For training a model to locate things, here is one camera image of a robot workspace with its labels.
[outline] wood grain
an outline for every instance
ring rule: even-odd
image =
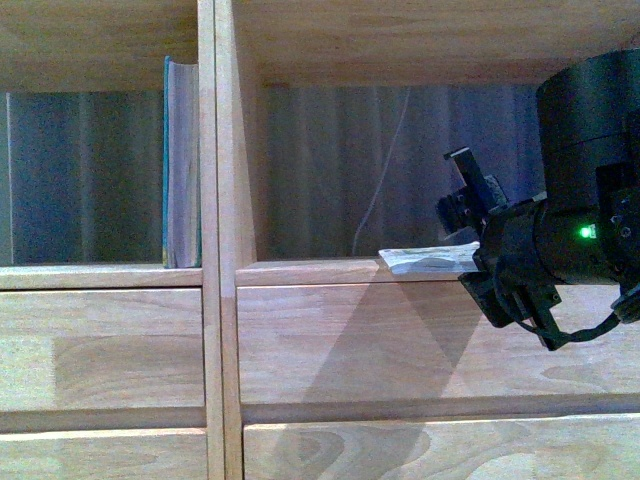
[[[56,265],[0,267],[0,290],[198,287],[199,268],[165,269],[162,265]]]
[[[459,275],[450,271],[393,275],[380,258],[283,260],[256,262],[239,268],[236,284],[240,287],[443,281],[456,280]]]
[[[215,1],[198,1],[202,313],[207,410],[208,480],[225,478],[224,397],[220,325]]]
[[[292,86],[538,83],[640,30],[635,0],[238,6],[265,81]]]
[[[246,480],[626,480],[639,415],[255,425]]]
[[[11,0],[1,91],[161,90],[163,59],[197,58],[195,0]]]
[[[615,287],[560,293],[555,315],[568,331],[600,322],[617,297]],[[238,331],[243,404],[296,418],[306,408],[331,418],[345,405],[353,418],[360,405],[369,418],[487,404],[494,413],[554,402],[606,410],[598,399],[616,395],[640,405],[637,326],[551,353],[517,325],[491,327],[457,282],[242,287]]]
[[[266,221],[256,209],[251,169],[260,160],[259,80],[252,53],[236,29],[237,2],[215,3],[220,318],[227,480],[241,480],[242,417],[238,379],[236,269],[257,260],[256,235]]]
[[[0,416],[0,434],[206,426],[204,407],[22,411],[4,412]]]
[[[0,477],[205,480],[203,429],[0,435]]]
[[[199,289],[0,293],[0,411],[202,407]]]

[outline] gray curtain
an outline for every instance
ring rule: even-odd
[[[406,88],[274,88],[269,93],[269,255],[343,257],[378,178]],[[535,88],[413,87],[357,255],[445,240],[438,199],[460,188],[445,152],[469,146],[510,200],[544,190]]]
[[[13,264],[161,261],[161,92],[10,94],[7,118]]]
[[[0,94],[0,265],[13,263],[7,96]]]

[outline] wooden shelving unit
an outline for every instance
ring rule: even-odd
[[[69,477],[124,468],[123,478],[139,478],[148,465],[121,463],[135,451],[162,457],[154,478],[368,479],[409,454],[437,464],[429,439],[464,453],[493,436],[504,441],[475,455],[474,468],[503,457],[500,468],[534,468],[522,452],[537,449],[561,473],[578,452],[586,460],[573,474],[604,457],[571,432],[606,430],[620,448],[602,441],[593,452],[618,455],[633,476],[632,327],[551,355],[490,329],[451,272],[400,281],[375,260],[263,261],[269,85],[538,82],[638,31],[636,0],[4,2],[0,91],[160,89],[165,55],[198,60],[204,252],[202,269],[188,271],[0,269],[0,310],[13,312],[0,313],[11,352],[0,363],[12,372],[6,386],[0,378],[6,464],[28,476],[29,459],[54,459]],[[610,293],[569,297],[589,316]],[[498,420],[570,413],[594,418]],[[64,431],[43,433],[47,425]],[[327,432],[354,442],[338,442],[348,451],[337,460],[309,458]],[[349,450],[379,442],[373,464]]]
[[[452,478],[474,470],[487,475],[503,454],[498,468],[520,468],[521,447],[539,457],[534,470],[545,464],[570,475],[562,455],[550,452],[587,455],[589,447],[570,436],[554,440],[565,422],[522,426],[498,419],[620,414],[566,425],[603,435],[628,422],[633,428],[622,428],[636,431],[637,418],[624,415],[640,411],[632,328],[549,354],[524,333],[492,329],[451,273],[404,281],[375,260],[265,261],[265,91],[271,85],[538,83],[629,45],[639,31],[640,4],[631,0],[215,2],[227,478],[242,478],[244,465],[249,480],[369,479],[401,476],[394,469],[413,461],[416,470],[408,475],[420,476],[429,472],[420,465],[443,462],[430,441],[461,452],[463,462],[473,456],[467,445],[489,435],[485,428],[500,438],[522,428],[535,441],[496,444],[494,453],[474,457],[470,469],[452,459],[458,475]],[[606,288],[566,295],[569,310],[561,316],[574,324],[600,318],[612,300]],[[620,368],[628,373],[624,380],[614,373]],[[432,424],[434,417],[450,423]],[[458,423],[469,417],[483,423]],[[394,423],[384,422],[389,419]],[[629,441],[637,438],[632,433]],[[379,444],[385,448],[375,450]],[[628,453],[619,458],[634,464]],[[534,478],[527,468],[517,471]],[[603,475],[596,471],[593,478],[608,478]]]
[[[2,92],[162,90],[164,57],[196,62],[199,35],[210,42],[206,78],[212,2],[15,0],[0,10]],[[201,110],[207,137],[215,103],[204,98]],[[219,324],[215,152],[202,177],[203,236],[214,241],[201,269],[0,268],[0,477],[224,478],[222,409],[205,402],[220,361],[209,354],[205,372],[203,351],[205,337],[220,349],[203,328]]]

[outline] black cylindrical motor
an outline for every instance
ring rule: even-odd
[[[547,200],[535,244],[564,283],[618,283],[612,195],[637,186],[633,116],[640,111],[640,49],[569,67],[537,91]]]

